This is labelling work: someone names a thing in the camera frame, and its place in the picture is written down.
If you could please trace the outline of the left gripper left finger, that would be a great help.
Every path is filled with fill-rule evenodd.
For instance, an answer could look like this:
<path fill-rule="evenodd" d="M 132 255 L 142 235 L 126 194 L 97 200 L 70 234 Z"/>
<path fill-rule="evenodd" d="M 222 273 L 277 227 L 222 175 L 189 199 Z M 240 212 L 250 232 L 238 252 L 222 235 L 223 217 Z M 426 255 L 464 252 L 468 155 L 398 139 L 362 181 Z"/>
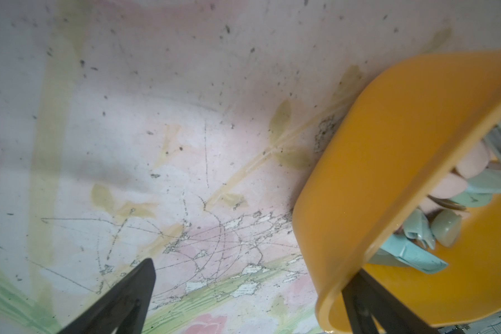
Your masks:
<path fill-rule="evenodd" d="M 155 281 L 153 260 L 147 258 L 61 332 L 142 333 Z"/>

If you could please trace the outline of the yellow plastic storage box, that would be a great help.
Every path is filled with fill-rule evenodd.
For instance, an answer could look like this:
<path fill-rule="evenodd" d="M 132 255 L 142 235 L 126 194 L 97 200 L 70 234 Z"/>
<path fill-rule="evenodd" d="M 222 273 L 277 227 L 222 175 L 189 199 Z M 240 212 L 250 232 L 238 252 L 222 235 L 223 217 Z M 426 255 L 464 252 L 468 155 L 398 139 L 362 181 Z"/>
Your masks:
<path fill-rule="evenodd" d="M 457 163 L 501 123 L 501 51 L 427 54 L 359 95 L 299 196 L 293 230 L 324 331 L 350 333 L 343 290 L 374 278 L 435 327 L 501 310 L 501 194 L 470 210 L 437 274 L 370 258 Z"/>

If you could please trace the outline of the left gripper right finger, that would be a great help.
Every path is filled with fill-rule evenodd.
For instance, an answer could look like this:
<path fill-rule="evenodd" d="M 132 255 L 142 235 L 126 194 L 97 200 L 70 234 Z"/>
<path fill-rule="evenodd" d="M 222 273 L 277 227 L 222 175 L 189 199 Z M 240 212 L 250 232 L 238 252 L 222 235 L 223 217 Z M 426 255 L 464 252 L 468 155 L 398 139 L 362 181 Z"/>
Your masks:
<path fill-rule="evenodd" d="M 437 333 L 365 270 L 360 270 L 342 290 L 353 333 Z"/>

